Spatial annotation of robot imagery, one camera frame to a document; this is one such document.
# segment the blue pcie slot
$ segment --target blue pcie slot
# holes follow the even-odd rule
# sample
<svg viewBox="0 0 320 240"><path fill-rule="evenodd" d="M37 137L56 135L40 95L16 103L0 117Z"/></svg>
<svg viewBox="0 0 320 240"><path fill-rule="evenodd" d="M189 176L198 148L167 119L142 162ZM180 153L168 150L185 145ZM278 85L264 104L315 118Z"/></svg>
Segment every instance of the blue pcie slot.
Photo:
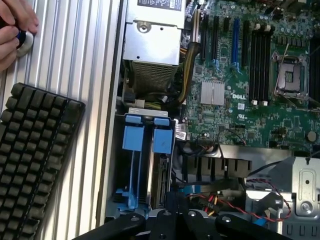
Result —
<svg viewBox="0 0 320 240"><path fill-rule="evenodd" d="M232 55L231 55L232 64L237 64L238 62L239 34L240 34L240 20L236 18L233 22L233 33L232 33Z"/></svg>

